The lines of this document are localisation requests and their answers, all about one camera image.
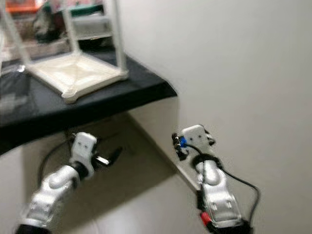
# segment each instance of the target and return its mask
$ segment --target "orange object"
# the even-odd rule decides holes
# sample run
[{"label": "orange object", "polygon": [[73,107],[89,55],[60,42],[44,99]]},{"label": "orange object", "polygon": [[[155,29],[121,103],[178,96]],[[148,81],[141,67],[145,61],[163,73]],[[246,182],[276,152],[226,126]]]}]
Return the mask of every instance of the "orange object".
[{"label": "orange object", "polygon": [[9,13],[35,13],[40,7],[35,0],[24,0],[23,3],[14,0],[5,1],[5,10]]}]

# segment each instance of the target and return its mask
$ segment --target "floor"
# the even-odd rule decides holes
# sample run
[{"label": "floor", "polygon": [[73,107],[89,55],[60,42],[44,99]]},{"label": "floor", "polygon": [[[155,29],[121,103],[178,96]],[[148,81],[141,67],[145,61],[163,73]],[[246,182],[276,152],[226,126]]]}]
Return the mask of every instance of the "floor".
[{"label": "floor", "polygon": [[[115,165],[97,172],[76,190],[54,233],[207,233],[198,218],[194,193],[125,115],[67,134],[78,131],[101,137],[98,151],[103,156],[117,146],[124,152]],[[24,203],[36,189],[40,160],[64,138],[64,134],[46,137],[0,157],[0,233],[12,233]],[[51,158],[47,171],[68,157],[64,147]]]}]

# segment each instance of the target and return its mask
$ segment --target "cable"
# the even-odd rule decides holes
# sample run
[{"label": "cable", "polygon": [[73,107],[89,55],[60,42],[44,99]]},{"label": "cable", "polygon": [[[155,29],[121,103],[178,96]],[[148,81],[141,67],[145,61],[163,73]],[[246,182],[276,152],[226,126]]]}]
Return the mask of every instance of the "cable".
[{"label": "cable", "polygon": [[224,169],[222,169],[222,171],[223,171],[225,174],[227,174],[228,176],[232,177],[233,179],[235,179],[235,180],[237,180],[237,181],[239,181],[239,182],[241,182],[241,183],[243,183],[243,184],[246,184],[246,185],[248,185],[249,187],[251,187],[251,188],[253,188],[253,189],[255,190],[255,192],[256,192],[256,198],[255,198],[255,200],[254,200],[254,202],[253,202],[253,206],[252,206],[252,208],[251,208],[251,210],[250,210],[250,214],[249,214],[249,223],[251,224],[251,223],[252,223],[252,220],[253,220],[253,217],[254,217],[254,211],[255,211],[255,209],[257,208],[257,205],[259,204],[260,197],[261,197],[261,192],[260,192],[259,188],[257,188],[256,186],[254,186],[254,185],[251,184],[251,183],[248,183],[247,181],[244,181],[244,180],[242,180],[242,179],[240,179],[240,178],[238,178],[238,177],[232,175],[231,173],[227,172],[227,171],[224,170]]},{"label": "cable", "polygon": [[54,154],[58,149],[60,149],[63,145],[67,144],[67,142],[69,141],[70,139],[66,139],[65,141],[63,141],[61,144],[55,146],[42,160],[41,164],[40,164],[40,167],[39,167],[39,170],[38,170],[38,189],[40,188],[41,186],[41,183],[42,183],[42,178],[43,178],[43,172],[44,172],[44,168],[45,168],[45,165],[47,164],[50,156],[52,154]]},{"label": "cable", "polygon": [[[185,143],[184,145],[185,145],[185,146],[188,146],[188,147],[190,147],[190,148],[193,148],[193,149],[196,150],[200,155],[203,154],[203,153],[201,152],[200,149],[198,149],[197,147],[195,147],[195,146],[193,146],[193,145],[189,145],[189,144],[187,144],[187,143]],[[204,175],[206,174],[206,172],[205,172],[205,164],[203,165],[203,167],[204,167],[204,169],[203,169],[203,174],[202,174],[202,175],[203,175],[203,181],[205,182],[205,177],[204,177]],[[255,190],[255,192],[256,192],[256,198],[255,198],[255,200],[254,200],[253,206],[252,206],[252,208],[251,208],[251,210],[250,210],[250,214],[249,214],[249,223],[251,224],[251,223],[252,223],[252,220],[253,220],[253,217],[254,217],[254,212],[255,212],[255,210],[256,210],[256,208],[257,208],[257,205],[259,204],[259,201],[260,201],[260,197],[261,197],[261,192],[260,192],[260,190],[259,190],[256,186],[254,186],[253,184],[248,183],[247,181],[244,181],[244,180],[242,180],[242,179],[240,179],[240,178],[238,178],[238,177],[232,175],[231,173],[227,172],[225,169],[223,169],[223,168],[220,168],[220,169],[221,169],[225,174],[227,174],[228,176],[232,177],[233,179],[235,179],[235,180],[237,180],[237,181],[239,181],[239,182],[241,182],[241,183],[243,183],[243,184],[248,185],[249,187],[251,187],[251,188],[253,188],[253,189]]]},{"label": "cable", "polygon": [[185,146],[188,146],[190,148],[193,148],[195,149],[200,155],[203,155],[203,153],[201,152],[201,150],[199,148],[197,148],[196,146],[193,146],[193,145],[189,145],[187,143],[184,143]]}]

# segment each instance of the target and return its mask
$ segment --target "blue component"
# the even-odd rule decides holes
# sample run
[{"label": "blue component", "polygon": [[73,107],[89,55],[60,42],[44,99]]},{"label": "blue component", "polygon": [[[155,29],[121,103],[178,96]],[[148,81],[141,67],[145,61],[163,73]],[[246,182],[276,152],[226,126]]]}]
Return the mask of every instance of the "blue component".
[{"label": "blue component", "polygon": [[184,138],[184,137],[181,137],[181,139],[180,139],[180,145],[181,145],[181,147],[182,148],[186,148],[186,146],[184,145],[184,144],[186,144],[187,142],[186,142],[186,139]]}]

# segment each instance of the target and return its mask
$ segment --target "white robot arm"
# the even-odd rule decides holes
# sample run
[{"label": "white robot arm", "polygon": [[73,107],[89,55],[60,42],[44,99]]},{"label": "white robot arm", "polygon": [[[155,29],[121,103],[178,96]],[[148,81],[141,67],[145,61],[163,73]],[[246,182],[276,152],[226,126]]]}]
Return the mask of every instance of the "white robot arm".
[{"label": "white robot arm", "polygon": [[111,166],[120,155],[116,149],[110,158],[97,156],[97,139],[78,133],[71,150],[69,165],[47,176],[22,214],[17,234],[50,234],[57,224],[67,198],[84,179],[91,178],[99,166]]},{"label": "white robot arm", "polygon": [[[200,184],[200,190],[197,191],[197,207],[201,210],[200,216],[209,231],[216,234],[253,233],[251,221],[259,202],[259,189],[224,170],[212,151],[215,140],[202,125],[186,128],[179,136],[173,134],[172,139],[180,160],[192,157],[191,165],[198,173]],[[243,219],[234,195],[229,192],[226,175],[255,189],[257,198],[249,220]]]}]

